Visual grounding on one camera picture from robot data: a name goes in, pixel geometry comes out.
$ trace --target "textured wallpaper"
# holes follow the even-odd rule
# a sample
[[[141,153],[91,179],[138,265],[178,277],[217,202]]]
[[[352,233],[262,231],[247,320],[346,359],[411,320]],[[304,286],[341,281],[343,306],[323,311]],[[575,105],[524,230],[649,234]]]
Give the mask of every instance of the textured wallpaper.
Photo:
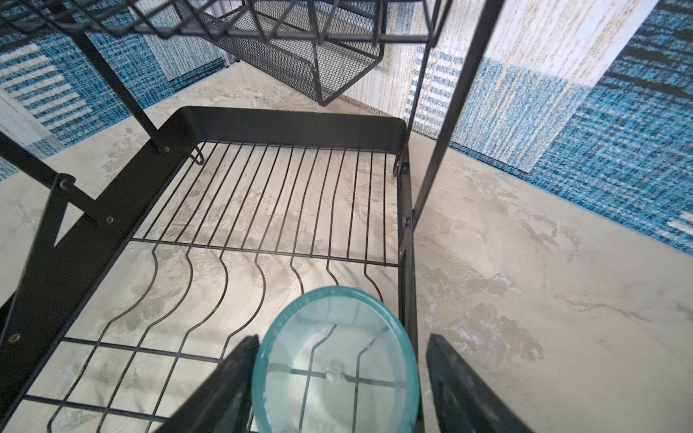
[[[118,24],[129,12],[111,18]],[[142,107],[218,71],[220,51],[196,38],[89,36]],[[0,44],[8,41],[0,39]],[[41,158],[127,118],[129,111],[72,40],[53,34],[0,55],[0,129]],[[0,159],[0,180],[17,172]]]
[[[425,135],[442,125],[481,5],[455,2],[431,52]],[[391,9],[388,25],[419,13]],[[423,48],[388,54],[346,95],[407,118]],[[692,66],[693,2],[508,0],[451,147],[693,254]]]

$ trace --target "mesh basket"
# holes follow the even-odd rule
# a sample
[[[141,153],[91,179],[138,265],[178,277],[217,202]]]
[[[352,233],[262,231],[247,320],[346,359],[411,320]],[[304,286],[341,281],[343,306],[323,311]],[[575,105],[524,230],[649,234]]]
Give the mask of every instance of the mesh basket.
[[[189,8],[177,1],[181,19],[189,17]],[[254,9],[258,23],[248,8],[239,8],[224,17],[203,14],[202,23],[210,29],[238,30],[261,28],[266,35],[278,32],[316,32],[331,29],[335,33],[370,33],[374,27],[372,2],[344,2],[340,7],[324,1],[314,3],[257,1]],[[311,26],[310,14],[315,14]],[[277,80],[327,105],[363,77],[383,58],[382,44],[371,42],[330,42],[319,40],[271,39],[265,43],[251,37],[221,37],[212,40],[220,48],[270,74]]]

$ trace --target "rack support pole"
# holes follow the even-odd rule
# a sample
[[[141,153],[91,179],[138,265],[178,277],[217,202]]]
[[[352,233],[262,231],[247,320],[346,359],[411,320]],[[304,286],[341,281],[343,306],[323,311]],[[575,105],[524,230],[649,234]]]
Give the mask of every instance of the rack support pole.
[[[459,115],[462,113],[462,108],[464,108],[464,103],[474,83],[474,77],[479,70],[481,61],[484,59],[484,52],[491,40],[493,29],[500,16],[504,1],[505,0],[486,0],[484,4],[481,17],[477,23],[476,30],[474,30],[474,37],[469,46],[469,52],[464,59],[462,71],[457,79],[453,98],[450,101],[448,112],[445,115],[443,127],[440,130],[440,134],[438,134],[438,140],[435,143],[433,155],[428,163],[426,174],[423,177],[421,190],[419,190],[419,195],[416,197],[416,204],[414,205],[412,215],[412,229],[416,229],[416,224],[419,222],[423,207],[426,205],[428,194],[433,187],[433,181],[438,174],[438,168],[440,168],[445,151],[448,149],[450,140],[453,137]]]
[[[106,81],[113,92],[115,92],[118,99],[125,105],[125,107],[132,113],[132,116],[139,122],[144,130],[149,134],[149,137],[154,142],[159,153],[167,153],[168,146],[164,145],[164,140],[159,133],[159,130],[154,123],[149,119],[147,114],[144,112],[142,107],[139,106],[135,98],[132,96],[127,87],[123,84],[121,79],[116,75],[115,71],[111,69],[111,66],[106,62],[98,49],[94,46],[88,36],[84,33],[79,35],[74,35],[71,37],[75,45],[84,53],[89,62],[94,66],[96,71],[101,75],[101,77]]]

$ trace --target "teal glass rim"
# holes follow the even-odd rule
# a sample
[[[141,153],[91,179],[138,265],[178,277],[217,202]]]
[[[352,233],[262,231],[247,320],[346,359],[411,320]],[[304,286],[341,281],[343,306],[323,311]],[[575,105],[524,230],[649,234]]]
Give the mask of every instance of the teal glass rim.
[[[267,333],[260,344],[258,355],[255,358],[251,387],[253,413],[259,432],[270,433],[272,431],[270,429],[270,420],[267,417],[267,412],[265,411],[265,379],[267,378],[270,352],[274,346],[274,341],[277,339],[281,329],[284,327],[286,322],[291,319],[291,317],[293,317],[309,303],[326,297],[354,298],[367,304],[370,308],[377,312],[380,317],[382,317],[385,323],[389,326],[390,330],[395,334],[397,341],[402,347],[402,354],[405,359],[406,383],[410,385],[410,387],[408,387],[407,396],[404,403],[405,408],[402,411],[402,419],[400,425],[395,431],[398,433],[411,432],[412,426],[416,421],[416,414],[419,410],[420,392],[419,368],[416,363],[416,357],[414,356],[414,348],[412,348],[412,343],[409,340],[407,333],[404,331],[402,324],[400,324],[399,320],[395,318],[392,312],[385,307],[385,304],[373,298],[366,292],[355,288],[343,287],[341,285],[315,289],[296,298],[292,303],[286,306],[281,313],[279,313],[279,316],[277,316],[277,318],[272,322],[270,328],[267,330]]]

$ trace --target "wire plate rack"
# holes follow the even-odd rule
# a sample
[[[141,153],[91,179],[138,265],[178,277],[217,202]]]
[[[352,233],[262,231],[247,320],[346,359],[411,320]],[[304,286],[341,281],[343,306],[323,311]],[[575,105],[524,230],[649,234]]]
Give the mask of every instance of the wire plate rack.
[[[54,432],[156,427],[306,290],[358,287],[397,311],[394,155],[200,149],[204,164],[185,163],[6,431],[26,416]]]

